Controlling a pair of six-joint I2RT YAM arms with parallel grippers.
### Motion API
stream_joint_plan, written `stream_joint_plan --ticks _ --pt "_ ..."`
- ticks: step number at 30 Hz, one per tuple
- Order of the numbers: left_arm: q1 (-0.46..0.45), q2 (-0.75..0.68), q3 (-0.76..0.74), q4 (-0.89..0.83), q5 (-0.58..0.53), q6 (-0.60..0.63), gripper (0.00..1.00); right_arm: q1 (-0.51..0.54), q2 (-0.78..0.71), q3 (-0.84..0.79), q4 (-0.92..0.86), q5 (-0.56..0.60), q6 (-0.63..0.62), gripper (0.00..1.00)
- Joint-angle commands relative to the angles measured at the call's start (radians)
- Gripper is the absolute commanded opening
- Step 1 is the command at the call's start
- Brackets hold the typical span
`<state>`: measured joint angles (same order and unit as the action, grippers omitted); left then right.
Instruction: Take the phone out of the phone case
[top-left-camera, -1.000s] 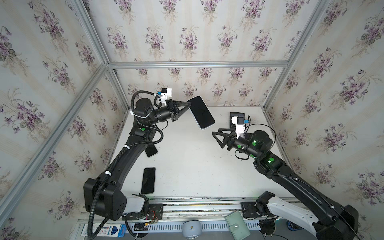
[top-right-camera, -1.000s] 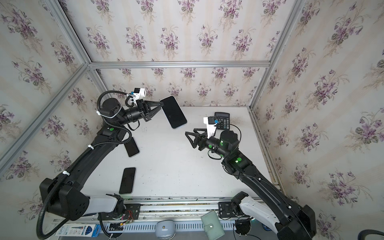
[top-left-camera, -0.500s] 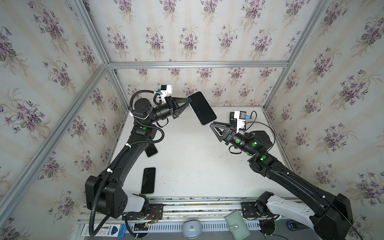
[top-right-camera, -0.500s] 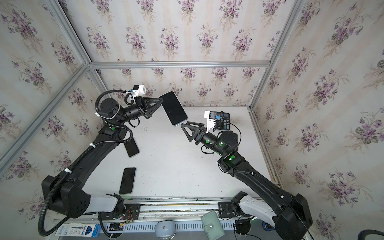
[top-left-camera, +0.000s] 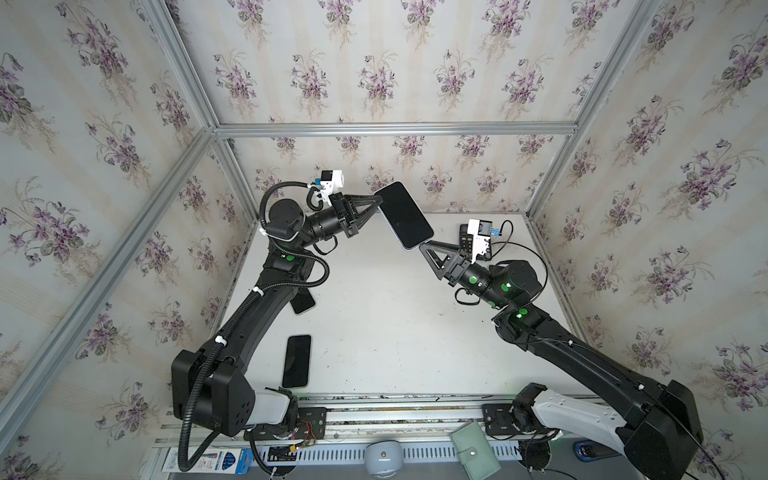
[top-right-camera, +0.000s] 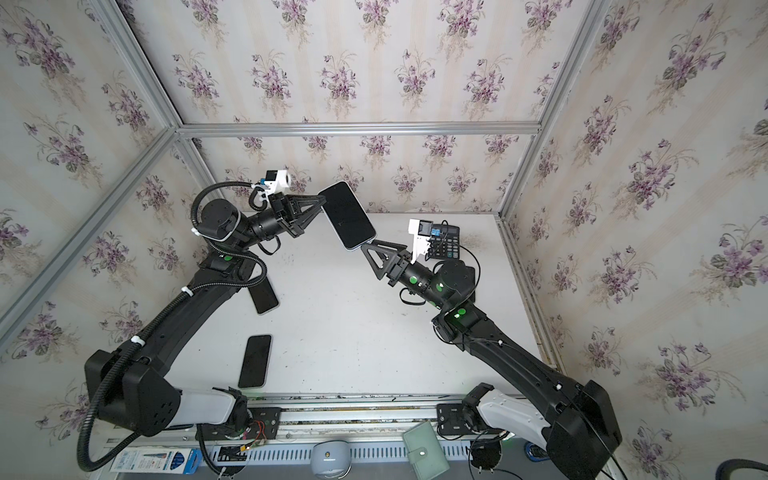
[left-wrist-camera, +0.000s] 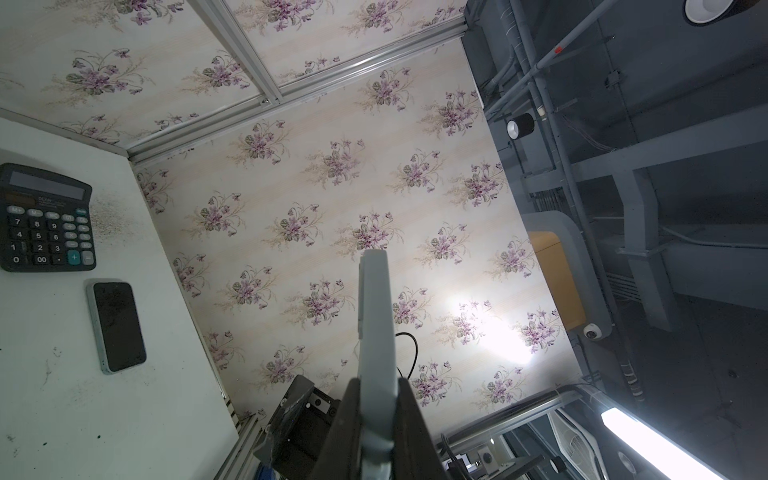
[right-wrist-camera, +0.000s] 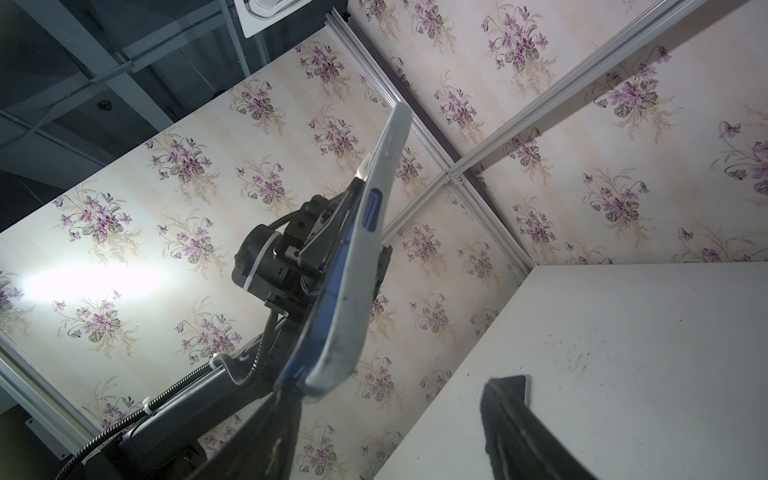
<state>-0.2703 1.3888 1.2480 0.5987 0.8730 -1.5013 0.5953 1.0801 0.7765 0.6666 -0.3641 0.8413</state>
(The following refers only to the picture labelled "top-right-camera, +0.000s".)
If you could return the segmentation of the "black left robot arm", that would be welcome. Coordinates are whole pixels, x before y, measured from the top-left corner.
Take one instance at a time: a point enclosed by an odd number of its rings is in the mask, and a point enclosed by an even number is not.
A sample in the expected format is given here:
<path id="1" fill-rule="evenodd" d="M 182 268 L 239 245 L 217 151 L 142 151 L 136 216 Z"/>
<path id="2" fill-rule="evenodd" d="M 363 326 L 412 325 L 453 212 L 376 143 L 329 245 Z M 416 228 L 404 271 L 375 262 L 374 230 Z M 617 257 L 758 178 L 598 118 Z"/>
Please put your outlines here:
<path id="1" fill-rule="evenodd" d="M 192 201 L 193 233 L 208 254 L 192 280 L 153 320 L 113 351 L 98 350 L 84 365 L 89 406 L 78 435 L 76 459 L 84 472 L 101 469 L 140 437 L 189 425 L 216 425 L 244 433 L 252 422 L 247 400 L 235 388 L 183 392 L 166 379 L 173 362 L 216 310 L 242 289 L 267 278 L 267 265 L 251 246 L 287 233 L 304 234 L 321 213 L 322 195 L 270 193 L 255 214 L 208 194 L 227 182 L 204 188 Z"/>

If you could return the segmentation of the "black phone under left arm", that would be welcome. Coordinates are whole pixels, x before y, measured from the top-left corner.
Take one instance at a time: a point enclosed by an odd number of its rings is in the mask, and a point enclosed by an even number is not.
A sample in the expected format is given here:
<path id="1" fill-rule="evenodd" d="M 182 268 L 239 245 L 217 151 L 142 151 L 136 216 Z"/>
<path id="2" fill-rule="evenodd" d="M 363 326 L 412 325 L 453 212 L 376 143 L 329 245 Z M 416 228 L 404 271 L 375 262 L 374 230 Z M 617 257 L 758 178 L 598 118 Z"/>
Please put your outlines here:
<path id="1" fill-rule="evenodd" d="M 265 277 L 260 283 L 249 287 L 248 292 L 258 315 L 264 315 L 280 305 L 280 301 L 268 277 Z"/>

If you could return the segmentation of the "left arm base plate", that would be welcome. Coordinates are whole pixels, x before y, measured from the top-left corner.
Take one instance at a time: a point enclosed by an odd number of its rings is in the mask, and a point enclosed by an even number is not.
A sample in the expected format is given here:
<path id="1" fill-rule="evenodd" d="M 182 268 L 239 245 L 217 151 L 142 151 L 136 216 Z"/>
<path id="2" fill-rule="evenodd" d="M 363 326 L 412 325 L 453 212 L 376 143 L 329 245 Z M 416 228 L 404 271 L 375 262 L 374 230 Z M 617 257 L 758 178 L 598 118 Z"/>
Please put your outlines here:
<path id="1" fill-rule="evenodd" d="M 240 420 L 220 425 L 203 424 L 195 439 L 202 438 L 204 442 L 273 440 L 277 437 L 282 412 L 280 407 L 249 408 Z"/>

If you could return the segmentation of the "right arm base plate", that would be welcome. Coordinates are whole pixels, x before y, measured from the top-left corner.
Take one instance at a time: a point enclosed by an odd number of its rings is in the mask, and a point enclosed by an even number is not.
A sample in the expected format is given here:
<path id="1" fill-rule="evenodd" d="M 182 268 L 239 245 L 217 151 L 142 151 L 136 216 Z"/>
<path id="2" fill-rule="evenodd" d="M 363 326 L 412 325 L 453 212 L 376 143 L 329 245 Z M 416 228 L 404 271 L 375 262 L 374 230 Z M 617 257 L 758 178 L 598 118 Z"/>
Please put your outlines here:
<path id="1" fill-rule="evenodd" d="M 444 439 L 458 439 L 470 435 L 506 437 L 512 432 L 491 428 L 475 414 L 466 413 L 459 402 L 436 405 L 436 433 Z"/>

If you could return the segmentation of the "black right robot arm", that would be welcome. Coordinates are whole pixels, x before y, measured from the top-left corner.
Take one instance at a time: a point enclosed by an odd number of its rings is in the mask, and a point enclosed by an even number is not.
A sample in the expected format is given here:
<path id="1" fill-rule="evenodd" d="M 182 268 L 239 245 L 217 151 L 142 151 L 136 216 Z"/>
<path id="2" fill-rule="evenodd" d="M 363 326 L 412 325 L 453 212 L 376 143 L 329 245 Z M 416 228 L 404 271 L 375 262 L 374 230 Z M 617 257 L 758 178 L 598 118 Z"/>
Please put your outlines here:
<path id="1" fill-rule="evenodd" d="M 464 408 L 483 428 L 515 433 L 544 449 L 568 479 L 594 479 L 622 442 L 608 392 L 558 372 L 509 338 L 471 299 L 476 276 L 461 260 L 437 270 L 414 262 L 406 246 L 374 240 L 361 251 L 378 279 L 401 284 L 432 304 L 439 339 L 482 361 L 523 396 L 519 402 L 486 384 Z"/>

